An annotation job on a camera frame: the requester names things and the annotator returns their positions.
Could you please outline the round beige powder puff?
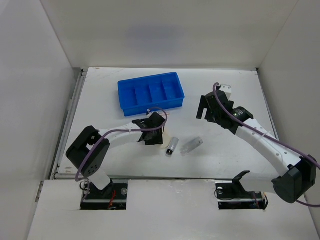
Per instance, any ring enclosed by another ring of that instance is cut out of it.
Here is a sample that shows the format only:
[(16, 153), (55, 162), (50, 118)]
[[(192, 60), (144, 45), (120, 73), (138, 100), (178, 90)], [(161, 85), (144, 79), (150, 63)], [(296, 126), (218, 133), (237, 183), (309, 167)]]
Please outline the round beige powder puff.
[(162, 140), (163, 140), (163, 144), (160, 146), (161, 149), (167, 149), (170, 142), (171, 142), (171, 137), (170, 135), (168, 135), (166, 132), (163, 133), (162, 135)]

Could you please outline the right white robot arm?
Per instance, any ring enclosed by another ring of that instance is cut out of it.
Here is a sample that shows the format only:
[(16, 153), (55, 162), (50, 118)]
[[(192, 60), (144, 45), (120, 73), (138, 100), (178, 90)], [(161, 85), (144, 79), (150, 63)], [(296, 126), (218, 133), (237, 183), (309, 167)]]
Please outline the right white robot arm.
[(222, 199), (251, 198), (255, 193), (275, 193), (283, 201), (293, 204), (299, 201), (316, 183), (320, 165), (311, 156), (280, 142), (264, 129), (244, 107), (235, 107), (230, 93), (218, 87), (200, 98), (197, 119), (219, 125), (243, 140), (264, 157), (275, 169), (276, 176), (251, 176), (242, 170), (229, 183), (220, 183)]

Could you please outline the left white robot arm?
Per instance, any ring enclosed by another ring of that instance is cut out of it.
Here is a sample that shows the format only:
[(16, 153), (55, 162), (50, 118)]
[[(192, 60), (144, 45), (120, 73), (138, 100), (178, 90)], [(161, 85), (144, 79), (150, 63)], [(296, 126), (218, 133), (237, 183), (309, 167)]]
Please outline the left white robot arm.
[(148, 110), (147, 117), (136, 119), (119, 128), (98, 130), (87, 126), (67, 149), (67, 159), (77, 169), (75, 180), (88, 180), (100, 198), (107, 198), (112, 192), (112, 180), (101, 169), (107, 152), (116, 147), (144, 142), (146, 146), (163, 144), (163, 128), (168, 114), (161, 116)]

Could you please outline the clear tube black cap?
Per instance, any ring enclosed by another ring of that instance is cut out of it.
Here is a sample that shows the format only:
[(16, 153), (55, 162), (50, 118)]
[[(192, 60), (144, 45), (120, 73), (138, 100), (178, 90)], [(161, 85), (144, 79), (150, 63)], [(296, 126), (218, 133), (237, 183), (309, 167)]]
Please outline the clear tube black cap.
[(173, 137), (167, 147), (167, 150), (166, 150), (166, 155), (171, 157), (172, 154), (174, 153), (176, 147), (178, 146), (178, 143), (179, 143), (179, 139), (177, 137)]

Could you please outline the beige cosmetic stick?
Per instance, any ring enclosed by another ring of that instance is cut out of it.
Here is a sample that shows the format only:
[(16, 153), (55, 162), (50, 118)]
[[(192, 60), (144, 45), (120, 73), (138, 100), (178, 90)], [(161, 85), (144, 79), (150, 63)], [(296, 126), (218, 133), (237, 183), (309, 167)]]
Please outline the beige cosmetic stick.
[(161, 115), (161, 116), (169, 116), (170, 115), (170, 113), (169, 112), (166, 112), (166, 113), (163, 113), (163, 112), (161, 112), (161, 113), (159, 113), (159, 115)]

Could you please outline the clear plastic bottle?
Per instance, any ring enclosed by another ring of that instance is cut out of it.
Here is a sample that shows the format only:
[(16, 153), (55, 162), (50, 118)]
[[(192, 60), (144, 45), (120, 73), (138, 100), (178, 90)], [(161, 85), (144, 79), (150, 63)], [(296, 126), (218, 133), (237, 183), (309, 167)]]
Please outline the clear plastic bottle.
[(184, 144), (181, 149), (180, 153), (182, 156), (188, 155), (190, 152), (194, 151), (196, 148), (203, 144), (203, 140), (201, 137), (196, 137), (193, 140), (189, 141), (188, 143)]

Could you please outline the blue plastic organizer tray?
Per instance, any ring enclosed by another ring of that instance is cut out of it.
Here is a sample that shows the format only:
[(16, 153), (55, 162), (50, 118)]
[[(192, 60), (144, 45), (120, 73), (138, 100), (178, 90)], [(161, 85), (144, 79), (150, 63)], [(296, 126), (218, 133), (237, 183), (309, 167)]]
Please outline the blue plastic organizer tray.
[(146, 113), (152, 107), (179, 108), (185, 99), (176, 72), (121, 80), (117, 87), (120, 107), (126, 117)]

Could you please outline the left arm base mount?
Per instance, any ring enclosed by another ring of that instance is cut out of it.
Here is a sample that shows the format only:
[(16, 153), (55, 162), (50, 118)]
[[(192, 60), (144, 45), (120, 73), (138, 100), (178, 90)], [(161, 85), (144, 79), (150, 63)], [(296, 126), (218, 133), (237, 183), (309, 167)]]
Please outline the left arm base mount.
[(83, 180), (79, 184), (82, 190), (80, 209), (86, 211), (125, 211), (127, 209), (128, 179), (112, 179), (103, 190), (92, 182)]

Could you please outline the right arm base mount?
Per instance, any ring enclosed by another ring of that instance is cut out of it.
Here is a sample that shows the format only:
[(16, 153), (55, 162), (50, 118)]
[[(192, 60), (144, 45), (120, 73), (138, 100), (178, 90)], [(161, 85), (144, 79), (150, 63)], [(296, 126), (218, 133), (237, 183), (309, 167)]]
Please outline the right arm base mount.
[(214, 196), (219, 210), (266, 210), (268, 197), (263, 192), (246, 191), (240, 180), (250, 173), (242, 171), (233, 179), (215, 182)]

